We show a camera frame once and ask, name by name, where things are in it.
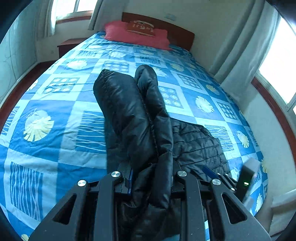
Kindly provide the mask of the black quilted puffer jacket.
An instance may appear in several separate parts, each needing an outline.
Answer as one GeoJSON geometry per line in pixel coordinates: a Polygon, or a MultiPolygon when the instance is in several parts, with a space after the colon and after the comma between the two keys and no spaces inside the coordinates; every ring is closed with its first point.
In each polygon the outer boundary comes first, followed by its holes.
{"type": "Polygon", "coordinates": [[[118,205],[120,240],[163,240],[179,234],[181,202],[171,197],[173,167],[209,181],[207,170],[229,174],[220,141],[203,126],[171,118],[155,71],[134,76],[104,69],[93,85],[104,115],[107,171],[133,172],[131,196],[118,205]]]}

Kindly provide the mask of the blue patterned bedspread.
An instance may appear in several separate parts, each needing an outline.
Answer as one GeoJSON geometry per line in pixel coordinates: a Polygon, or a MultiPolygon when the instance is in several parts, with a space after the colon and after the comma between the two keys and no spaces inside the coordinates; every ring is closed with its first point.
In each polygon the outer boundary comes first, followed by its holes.
{"type": "Polygon", "coordinates": [[[204,126],[220,141],[231,176],[263,154],[239,107],[175,45],[156,49],[105,39],[99,32],[46,70],[24,93],[1,132],[1,208],[23,240],[84,179],[106,175],[103,113],[93,84],[103,69],[134,75],[153,68],[172,118],[204,126]]]}

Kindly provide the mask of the window curtain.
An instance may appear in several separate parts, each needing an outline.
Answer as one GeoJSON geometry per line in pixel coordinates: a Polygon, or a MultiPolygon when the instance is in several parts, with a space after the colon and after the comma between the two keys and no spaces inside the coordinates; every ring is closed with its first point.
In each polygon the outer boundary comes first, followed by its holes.
{"type": "Polygon", "coordinates": [[[56,0],[38,1],[38,12],[36,15],[36,40],[42,40],[55,34],[57,20],[56,0]]]}
{"type": "Polygon", "coordinates": [[[92,13],[88,30],[102,31],[112,21],[121,20],[126,0],[98,0],[92,13]]]}
{"type": "Polygon", "coordinates": [[[251,1],[223,42],[209,72],[235,102],[240,102],[263,63],[280,23],[267,1],[251,1]]]}

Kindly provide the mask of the right window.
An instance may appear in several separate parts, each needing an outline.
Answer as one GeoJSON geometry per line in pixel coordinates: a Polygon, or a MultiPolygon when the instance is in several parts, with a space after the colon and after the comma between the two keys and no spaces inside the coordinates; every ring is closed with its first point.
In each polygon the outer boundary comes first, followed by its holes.
{"type": "Polygon", "coordinates": [[[283,17],[251,84],[275,114],[295,159],[295,31],[283,17]]]}

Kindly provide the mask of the window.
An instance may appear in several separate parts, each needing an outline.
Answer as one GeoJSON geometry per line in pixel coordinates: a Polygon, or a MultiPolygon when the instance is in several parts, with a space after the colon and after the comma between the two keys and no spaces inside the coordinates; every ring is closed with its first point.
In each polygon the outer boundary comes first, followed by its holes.
{"type": "Polygon", "coordinates": [[[52,20],[54,23],[80,17],[89,19],[95,9],[94,0],[59,0],[53,1],[52,20]]]}
{"type": "Polygon", "coordinates": [[[251,84],[275,114],[295,159],[295,31],[283,17],[251,84]]]}

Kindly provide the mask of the dark wooden headboard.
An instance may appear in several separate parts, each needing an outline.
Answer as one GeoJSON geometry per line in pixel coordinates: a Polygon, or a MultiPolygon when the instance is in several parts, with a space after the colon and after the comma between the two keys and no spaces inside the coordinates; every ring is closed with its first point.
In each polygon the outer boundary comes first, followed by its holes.
{"type": "Polygon", "coordinates": [[[173,45],[179,46],[183,49],[186,49],[187,51],[191,50],[191,47],[194,42],[194,37],[195,37],[194,33],[184,28],[181,28],[179,26],[176,26],[174,24],[171,24],[159,19],[155,19],[150,16],[143,16],[143,15],[123,12],[121,20],[123,22],[140,20],[140,21],[148,22],[154,25],[154,27],[157,29],[167,30],[168,40],[170,41],[170,43],[173,45]]]}

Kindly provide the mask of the wooden nightstand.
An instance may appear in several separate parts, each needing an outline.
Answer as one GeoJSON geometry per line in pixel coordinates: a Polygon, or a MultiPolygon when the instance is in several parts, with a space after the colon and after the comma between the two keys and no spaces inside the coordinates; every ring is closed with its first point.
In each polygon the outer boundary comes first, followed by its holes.
{"type": "Polygon", "coordinates": [[[70,50],[75,48],[77,45],[85,41],[86,38],[74,38],[74,39],[68,39],[62,42],[57,46],[58,52],[59,52],[59,58],[62,58],[66,53],[68,53],[70,50]]]}

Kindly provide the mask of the red pillow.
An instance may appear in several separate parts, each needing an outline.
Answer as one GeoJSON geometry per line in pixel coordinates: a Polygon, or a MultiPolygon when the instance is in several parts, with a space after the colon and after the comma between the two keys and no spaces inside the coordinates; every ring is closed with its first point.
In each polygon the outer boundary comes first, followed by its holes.
{"type": "Polygon", "coordinates": [[[116,42],[143,45],[162,50],[171,50],[167,30],[154,29],[154,36],[148,36],[129,31],[127,29],[128,25],[129,23],[122,21],[107,23],[104,27],[105,39],[116,42]]]}

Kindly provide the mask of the small brown embroidered cushion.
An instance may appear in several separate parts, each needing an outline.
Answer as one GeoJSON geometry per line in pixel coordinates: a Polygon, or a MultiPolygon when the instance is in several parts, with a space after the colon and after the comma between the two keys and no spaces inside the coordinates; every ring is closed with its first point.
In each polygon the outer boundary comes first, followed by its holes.
{"type": "Polygon", "coordinates": [[[125,28],[128,32],[145,35],[149,37],[154,37],[154,25],[140,21],[140,20],[134,20],[130,21],[125,28]]]}

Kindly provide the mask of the white sliding wardrobe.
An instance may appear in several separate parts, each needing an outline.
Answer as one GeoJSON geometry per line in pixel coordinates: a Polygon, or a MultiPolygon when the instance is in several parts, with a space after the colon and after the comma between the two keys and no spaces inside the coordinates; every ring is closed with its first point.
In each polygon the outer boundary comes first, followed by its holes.
{"type": "Polygon", "coordinates": [[[35,50],[37,8],[37,4],[31,2],[14,20],[1,42],[1,101],[37,62],[35,50]]]}

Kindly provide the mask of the left window right curtain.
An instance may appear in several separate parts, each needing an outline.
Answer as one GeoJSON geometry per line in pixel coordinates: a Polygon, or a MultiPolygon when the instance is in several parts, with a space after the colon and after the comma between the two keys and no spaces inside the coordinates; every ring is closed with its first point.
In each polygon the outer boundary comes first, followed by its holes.
{"type": "Polygon", "coordinates": [[[92,13],[88,30],[102,31],[112,21],[121,20],[126,0],[98,0],[92,13]]]}

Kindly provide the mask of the left window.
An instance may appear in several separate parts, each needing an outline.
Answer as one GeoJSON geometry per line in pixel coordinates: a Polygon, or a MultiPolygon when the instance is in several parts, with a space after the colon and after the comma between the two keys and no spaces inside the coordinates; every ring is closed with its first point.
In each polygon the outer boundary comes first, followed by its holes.
{"type": "Polygon", "coordinates": [[[52,20],[54,23],[80,17],[89,19],[95,9],[94,0],[59,0],[53,1],[52,20]]]}

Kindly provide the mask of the red wooden bed frame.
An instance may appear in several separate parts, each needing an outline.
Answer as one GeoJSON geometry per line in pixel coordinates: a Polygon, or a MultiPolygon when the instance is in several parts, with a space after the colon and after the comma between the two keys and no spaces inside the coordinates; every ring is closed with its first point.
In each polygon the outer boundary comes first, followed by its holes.
{"type": "Polygon", "coordinates": [[[8,94],[8,97],[1,105],[1,131],[11,111],[20,100],[22,95],[34,83],[34,81],[37,80],[54,63],[55,61],[53,60],[38,63],[16,84],[16,86],[8,94]]]}

